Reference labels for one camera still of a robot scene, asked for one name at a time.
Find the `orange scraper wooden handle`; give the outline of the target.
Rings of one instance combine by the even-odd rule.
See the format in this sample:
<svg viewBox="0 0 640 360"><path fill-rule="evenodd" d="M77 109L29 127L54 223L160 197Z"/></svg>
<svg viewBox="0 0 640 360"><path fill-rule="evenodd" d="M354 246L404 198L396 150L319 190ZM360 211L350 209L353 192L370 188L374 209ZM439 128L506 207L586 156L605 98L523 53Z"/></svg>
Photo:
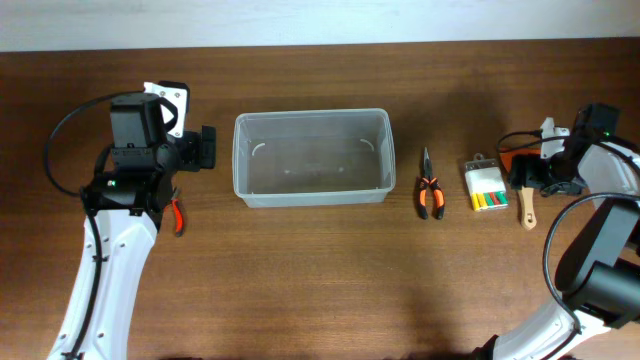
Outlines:
<svg viewBox="0 0 640 360"><path fill-rule="evenodd" d="M525 230L531 230L537 225L533 194L534 189L539 187L536 167L540 161L540 151L500 148L499 156L508 173L508 183L519 199L521 226Z"/></svg>

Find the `clear box coloured tubes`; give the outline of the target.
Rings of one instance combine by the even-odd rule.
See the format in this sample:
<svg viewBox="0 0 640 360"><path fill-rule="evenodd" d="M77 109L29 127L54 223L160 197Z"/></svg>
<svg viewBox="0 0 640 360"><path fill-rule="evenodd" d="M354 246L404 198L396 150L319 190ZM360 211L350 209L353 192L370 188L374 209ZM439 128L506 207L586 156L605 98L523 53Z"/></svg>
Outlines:
<svg viewBox="0 0 640 360"><path fill-rule="evenodd" d="M476 153L464 165L465 181L475 212L497 210L509 206L506 186L498 161Z"/></svg>

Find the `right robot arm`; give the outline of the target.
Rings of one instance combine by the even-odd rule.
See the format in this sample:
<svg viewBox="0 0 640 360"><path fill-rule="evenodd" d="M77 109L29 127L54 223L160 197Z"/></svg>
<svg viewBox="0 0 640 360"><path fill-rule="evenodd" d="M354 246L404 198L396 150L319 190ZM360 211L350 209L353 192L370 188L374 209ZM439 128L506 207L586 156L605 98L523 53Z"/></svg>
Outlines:
<svg viewBox="0 0 640 360"><path fill-rule="evenodd" d="M574 201L556 216L545 238L542 271L551 299L531 317L476 348L474 359L567 359L586 340L639 320L639 267L621 254L639 249L639 147L616 136L617 108L581 108L571 129L546 119L534 142L498 153L518 191L522 224L536 223L529 201L566 194ZM553 239L577 207L595 211L549 270Z"/></svg>

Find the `orange black long-nose pliers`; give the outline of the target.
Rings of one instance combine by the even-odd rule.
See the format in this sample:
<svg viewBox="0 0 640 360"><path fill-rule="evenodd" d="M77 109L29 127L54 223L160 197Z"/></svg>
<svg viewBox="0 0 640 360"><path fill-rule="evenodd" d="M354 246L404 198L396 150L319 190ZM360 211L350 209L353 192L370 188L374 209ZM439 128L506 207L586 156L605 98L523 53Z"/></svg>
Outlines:
<svg viewBox="0 0 640 360"><path fill-rule="evenodd" d="M437 220L442 220L445 214L445 197L438 178L433 175L433 166L428 149L424 148L421 178L418 185L418 214L424 220L428 218L426 201L428 191L433 194L434 198L434 216Z"/></svg>

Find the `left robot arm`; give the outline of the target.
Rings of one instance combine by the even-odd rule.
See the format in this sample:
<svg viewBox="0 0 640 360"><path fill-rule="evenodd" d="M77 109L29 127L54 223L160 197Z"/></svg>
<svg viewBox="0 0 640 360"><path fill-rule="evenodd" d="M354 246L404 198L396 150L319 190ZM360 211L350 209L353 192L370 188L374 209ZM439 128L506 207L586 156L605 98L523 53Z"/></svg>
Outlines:
<svg viewBox="0 0 640 360"><path fill-rule="evenodd" d="M124 359L139 282L176 196L178 172L215 166L216 131L187 131L180 84L105 96L113 141L88 185L72 192L84 213L82 257L52 359Z"/></svg>

